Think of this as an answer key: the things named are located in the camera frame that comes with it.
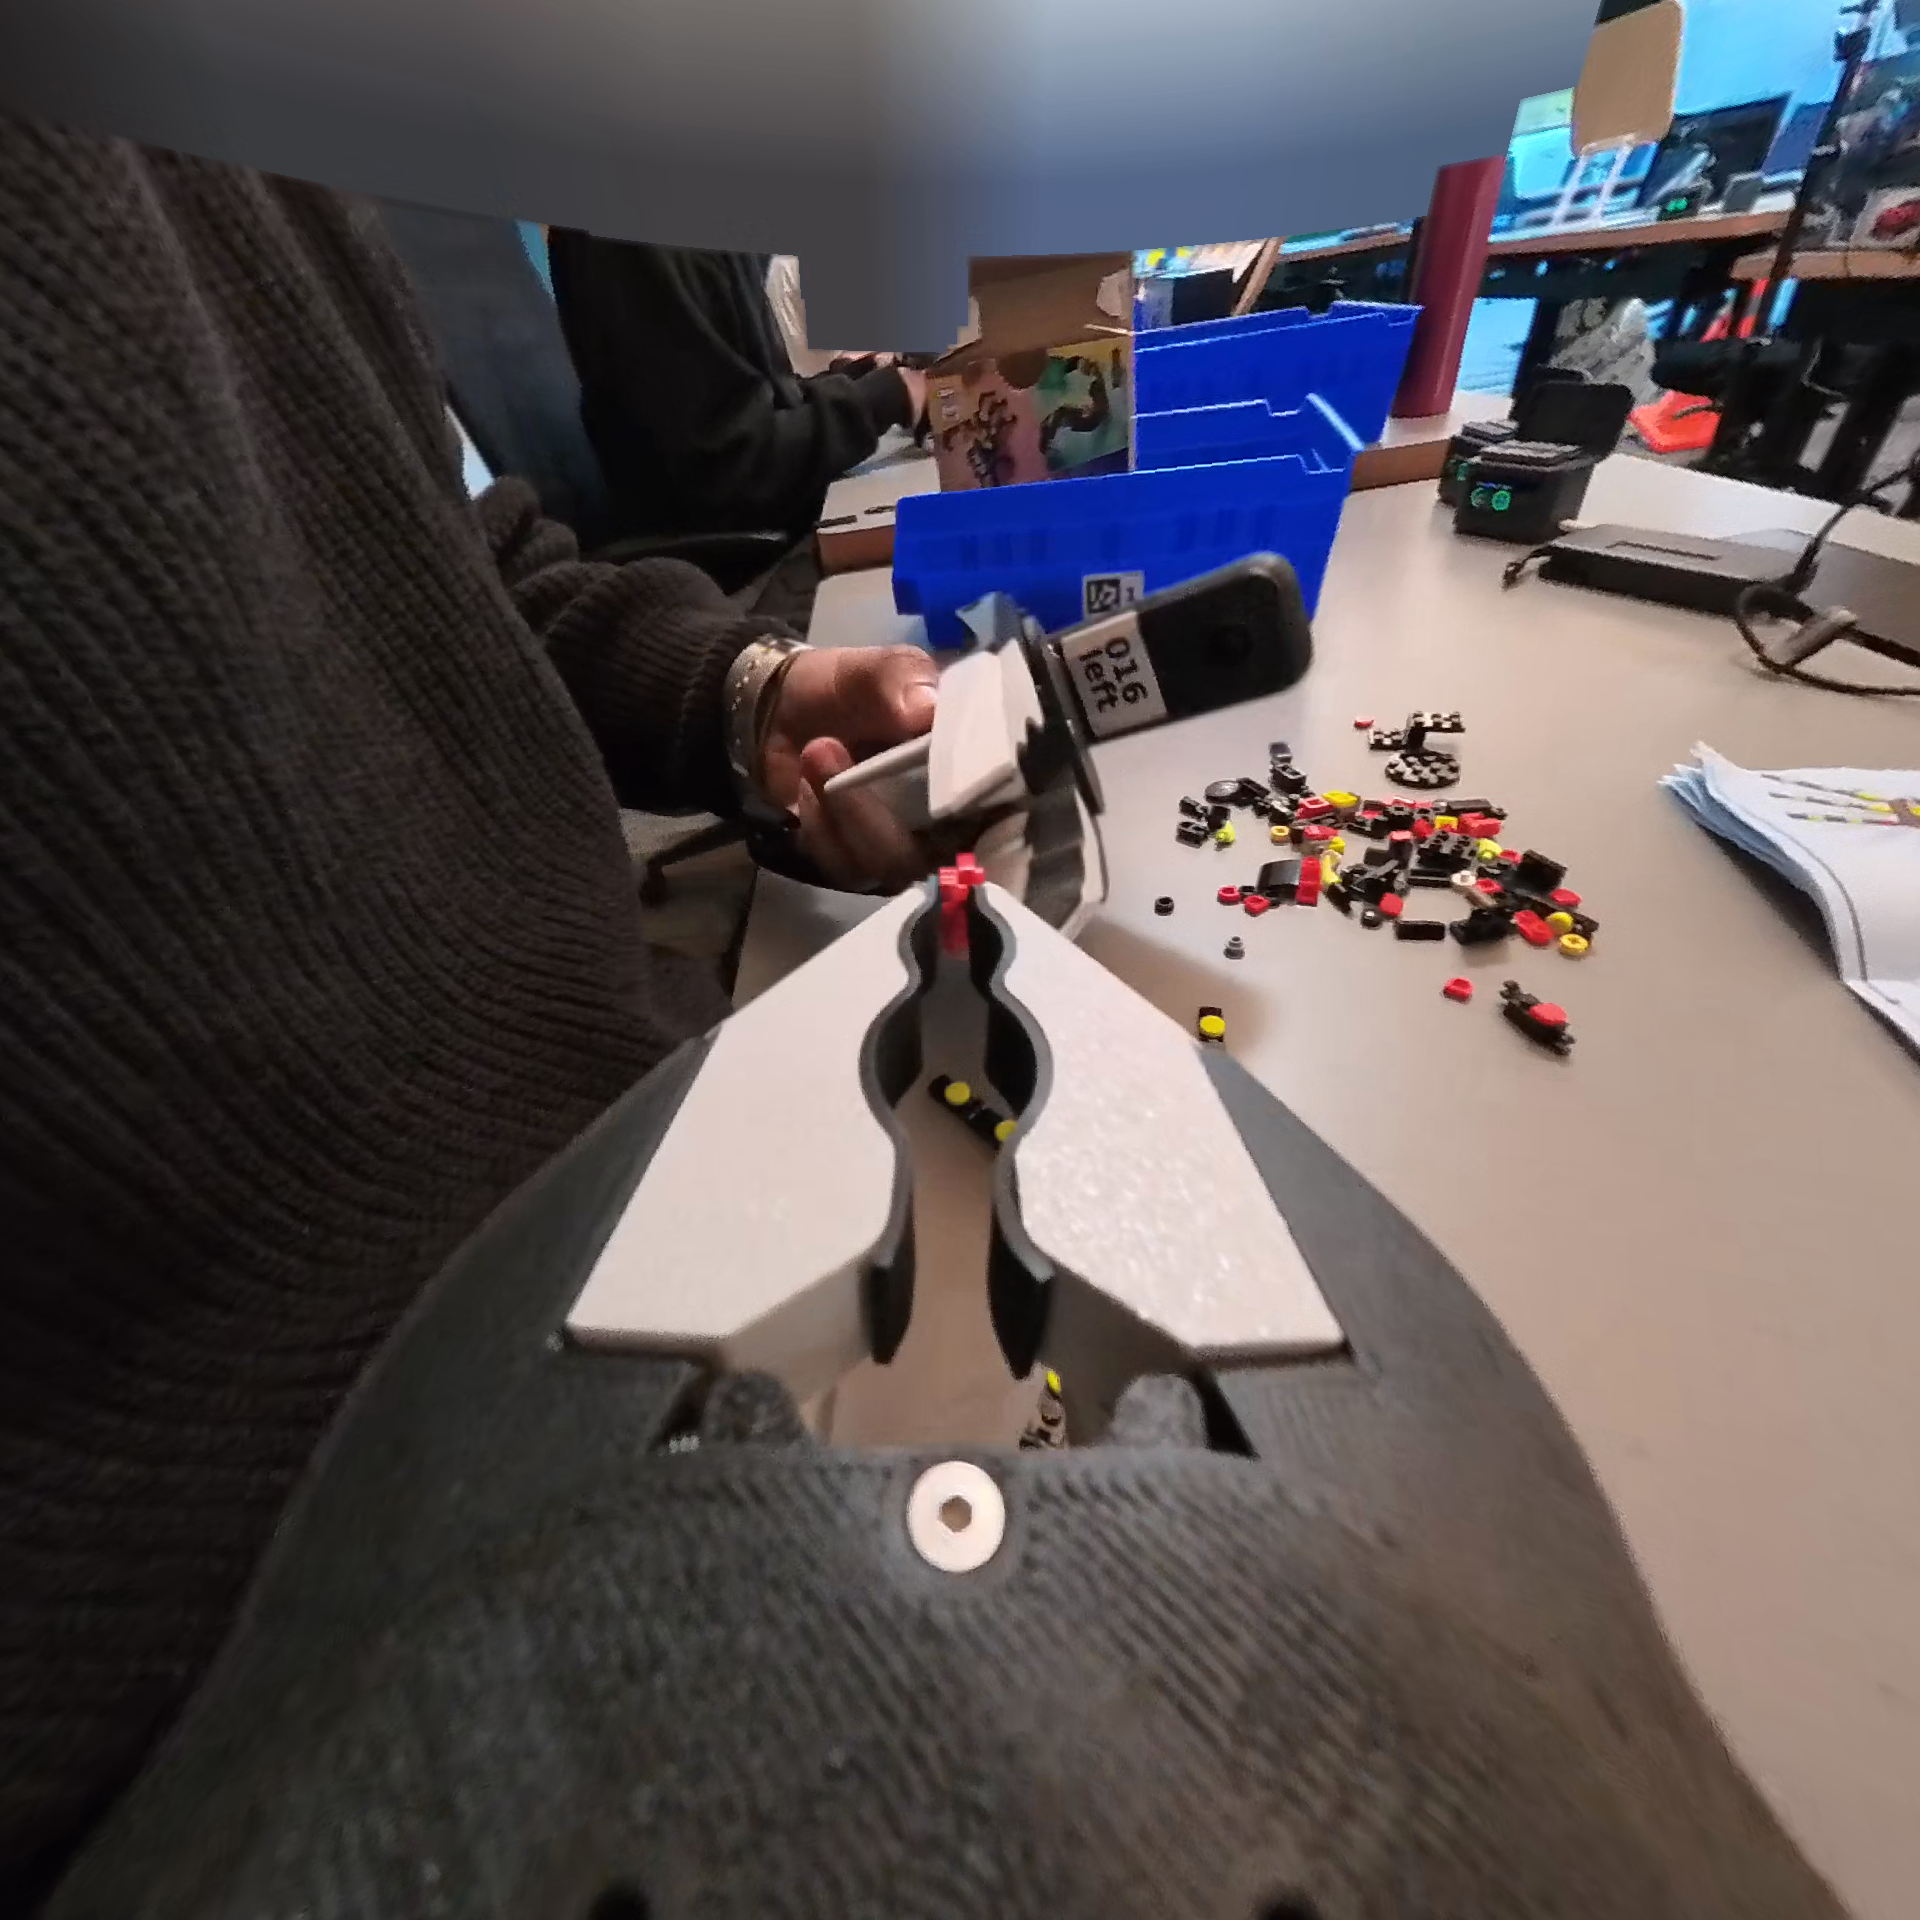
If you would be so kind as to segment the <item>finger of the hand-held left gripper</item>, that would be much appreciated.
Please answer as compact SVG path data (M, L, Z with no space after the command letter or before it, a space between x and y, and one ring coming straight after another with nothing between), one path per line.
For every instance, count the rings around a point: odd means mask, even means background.
M1049 912L1049 864L1034 818L997 818L975 837L975 848L959 860L966 890L999 886L1029 914Z
M1066 780L1034 800L1034 917L1077 942L1109 899L1098 821Z

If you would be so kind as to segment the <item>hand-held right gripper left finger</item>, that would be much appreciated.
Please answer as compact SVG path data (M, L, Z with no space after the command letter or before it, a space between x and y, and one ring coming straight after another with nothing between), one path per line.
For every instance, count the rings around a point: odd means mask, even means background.
M939 936L901 893L709 1037L566 1309L592 1353L762 1373L835 1444L962 1435L962 1145L926 1106Z

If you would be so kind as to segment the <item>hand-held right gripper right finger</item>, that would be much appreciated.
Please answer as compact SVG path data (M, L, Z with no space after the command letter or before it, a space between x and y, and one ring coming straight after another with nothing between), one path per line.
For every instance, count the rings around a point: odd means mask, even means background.
M983 1066L1013 1109L992 1174L989 1312L1015 1376L1103 1434L1141 1378L1345 1350L1240 1136L1214 1050L1007 890L970 893Z

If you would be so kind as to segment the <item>black yellow lego spider model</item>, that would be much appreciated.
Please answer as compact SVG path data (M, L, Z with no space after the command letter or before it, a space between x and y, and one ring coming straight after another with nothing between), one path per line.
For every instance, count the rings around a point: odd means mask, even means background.
M1199 1005L1192 1030L1202 1044L1223 1046L1226 1037L1223 1011L1208 1004ZM926 1096L942 1114L959 1123L993 1155L1002 1149L1016 1129L1016 1116L979 1097L966 1078L935 1073L926 1081ZM1072 1440L1063 1378L1047 1365L1038 1365L1033 1378L1034 1400L1019 1430L1016 1448L1021 1452L1063 1452Z

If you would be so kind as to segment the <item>pile of lego pieces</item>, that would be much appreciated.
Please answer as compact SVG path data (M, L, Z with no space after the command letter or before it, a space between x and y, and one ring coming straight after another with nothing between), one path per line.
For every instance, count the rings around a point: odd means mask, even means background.
M1367 752L1369 726L1377 726L1369 715L1354 724ZM1446 745L1459 761L1456 738ZM1374 785L1328 785L1272 740L1263 773L1182 793L1171 840L1217 857L1263 853L1253 877L1215 886L1215 900L1248 918L1328 908L1361 929L1390 929L1400 944L1592 950L1600 925L1567 866L1511 840L1505 808L1470 796L1463 766L1453 789L1411 793L1384 780L1390 754L1369 754Z

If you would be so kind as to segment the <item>person's left forearm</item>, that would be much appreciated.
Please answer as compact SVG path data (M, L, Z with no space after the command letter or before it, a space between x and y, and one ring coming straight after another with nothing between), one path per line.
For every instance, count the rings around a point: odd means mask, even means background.
M734 661L787 630L738 609L681 560L587 560L515 477L471 501L520 621L544 646L614 800L650 814L736 816Z

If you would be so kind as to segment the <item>cardboard lego box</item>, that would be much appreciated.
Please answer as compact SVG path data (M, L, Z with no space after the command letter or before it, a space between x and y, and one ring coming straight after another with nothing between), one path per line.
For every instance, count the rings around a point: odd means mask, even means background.
M975 256L968 318L926 374L939 492L1136 465L1134 256Z

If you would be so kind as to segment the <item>lego instruction booklet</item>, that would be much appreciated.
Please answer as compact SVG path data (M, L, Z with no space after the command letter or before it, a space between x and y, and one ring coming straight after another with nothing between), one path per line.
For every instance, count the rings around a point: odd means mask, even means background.
M1755 770L1697 744L1661 789L1815 902L1839 984L1917 1052L1917 773Z

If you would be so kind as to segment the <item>person's left hand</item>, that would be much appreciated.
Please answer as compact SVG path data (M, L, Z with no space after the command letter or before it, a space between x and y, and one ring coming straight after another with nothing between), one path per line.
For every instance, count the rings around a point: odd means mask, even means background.
M794 824L799 853L835 890L893 893L928 866L864 786L830 782L929 730L939 666L918 646L808 649L792 659L761 736L758 792Z

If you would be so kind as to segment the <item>blue labelled storage bin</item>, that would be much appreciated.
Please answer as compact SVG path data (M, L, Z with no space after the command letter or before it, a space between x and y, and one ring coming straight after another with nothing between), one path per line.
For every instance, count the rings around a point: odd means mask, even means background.
M1345 465L1280 454L909 497L896 510L893 606L947 649L962 611L992 593L1057 630L1115 611L1126 586L1151 594L1272 555L1314 609L1351 482Z

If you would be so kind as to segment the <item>black charging case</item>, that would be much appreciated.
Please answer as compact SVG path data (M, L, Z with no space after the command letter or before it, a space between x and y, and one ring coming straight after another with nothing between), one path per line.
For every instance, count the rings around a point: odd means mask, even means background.
M1623 382L1550 368L1512 398L1505 419L1463 426L1435 486L1453 532L1519 547L1557 539L1579 516L1633 403Z

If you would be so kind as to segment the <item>maroon cylinder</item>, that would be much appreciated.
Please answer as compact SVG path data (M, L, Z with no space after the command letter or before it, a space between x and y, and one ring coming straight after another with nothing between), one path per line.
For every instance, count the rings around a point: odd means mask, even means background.
M1472 308L1478 298L1503 157L1442 168L1408 250L1408 299L1418 306L1392 419L1443 416L1456 395Z

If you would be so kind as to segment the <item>flat black device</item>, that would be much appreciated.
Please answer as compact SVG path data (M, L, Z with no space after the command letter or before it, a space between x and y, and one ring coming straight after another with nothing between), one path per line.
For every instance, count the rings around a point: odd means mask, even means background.
M1551 539L1530 572L1550 586L1733 618L1751 589L1802 584L1807 549L1809 536L1790 531L1726 539L1597 521Z

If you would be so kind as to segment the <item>person's black sweater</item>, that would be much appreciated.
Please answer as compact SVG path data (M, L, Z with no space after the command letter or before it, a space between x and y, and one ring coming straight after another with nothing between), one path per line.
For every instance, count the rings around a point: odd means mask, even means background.
M2 1877L163 1737L370 1356L712 1005L370 205L3 117Z

